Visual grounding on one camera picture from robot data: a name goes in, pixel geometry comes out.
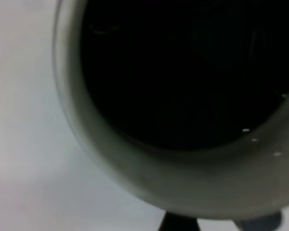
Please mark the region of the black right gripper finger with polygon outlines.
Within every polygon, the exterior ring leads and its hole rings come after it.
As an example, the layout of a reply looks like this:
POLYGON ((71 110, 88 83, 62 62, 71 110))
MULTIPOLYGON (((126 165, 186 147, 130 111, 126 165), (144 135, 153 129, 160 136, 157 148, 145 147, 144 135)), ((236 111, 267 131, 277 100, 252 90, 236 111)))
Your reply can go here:
POLYGON ((196 218, 166 212, 159 231, 200 231, 196 218))

